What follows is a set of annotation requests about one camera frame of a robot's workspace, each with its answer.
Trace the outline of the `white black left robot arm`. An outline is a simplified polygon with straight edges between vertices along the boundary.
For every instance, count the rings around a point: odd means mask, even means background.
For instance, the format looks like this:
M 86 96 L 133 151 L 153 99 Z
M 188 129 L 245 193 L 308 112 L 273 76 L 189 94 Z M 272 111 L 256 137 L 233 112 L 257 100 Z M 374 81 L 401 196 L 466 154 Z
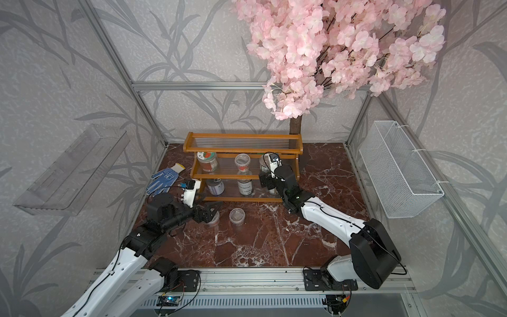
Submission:
M 195 200 L 190 191 L 183 199 L 155 195 L 146 206 L 145 222 L 125 237 L 111 263 L 65 316 L 131 316 L 155 293 L 181 287 L 177 264 L 151 258 L 174 229 L 189 221 L 210 223 L 222 206 Z

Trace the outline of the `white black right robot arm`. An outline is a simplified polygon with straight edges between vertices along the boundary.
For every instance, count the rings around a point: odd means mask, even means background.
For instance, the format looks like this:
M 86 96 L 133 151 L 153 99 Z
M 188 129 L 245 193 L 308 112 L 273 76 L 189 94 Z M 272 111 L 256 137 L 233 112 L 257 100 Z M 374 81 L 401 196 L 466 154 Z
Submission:
M 401 256 L 383 224 L 376 219 L 364 221 L 346 215 L 303 190 L 290 166 L 262 172 L 259 179 L 261 187 L 277 190 L 289 213 L 319 225 L 349 247 L 349 255 L 336 256 L 320 268 L 315 284 L 333 291 L 355 290 L 353 281 L 362 281 L 380 289 L 401 264 Z

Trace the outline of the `orange wooden three-tier shelf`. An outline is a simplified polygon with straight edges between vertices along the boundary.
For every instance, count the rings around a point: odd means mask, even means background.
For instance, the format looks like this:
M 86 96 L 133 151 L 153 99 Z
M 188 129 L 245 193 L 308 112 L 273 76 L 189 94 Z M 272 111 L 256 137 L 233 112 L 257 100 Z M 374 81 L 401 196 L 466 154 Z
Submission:
M 184 151 L 194 154 L 191 177 L 206 202 L 278 203 L 275 189 L 260 182 L 279 165 L 292 168 L 300 178 L 303 154 L 300 134 L 188 133 Z

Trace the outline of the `silver tin can green label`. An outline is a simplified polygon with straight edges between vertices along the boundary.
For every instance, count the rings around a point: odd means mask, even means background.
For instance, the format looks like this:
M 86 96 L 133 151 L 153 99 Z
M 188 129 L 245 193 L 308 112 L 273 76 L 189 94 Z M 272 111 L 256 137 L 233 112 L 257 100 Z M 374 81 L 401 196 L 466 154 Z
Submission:
M 270 173 L 271 172 L 271 154 L 265 153 L 263 154 L 260 159 L 260 170 L 263 173 Z

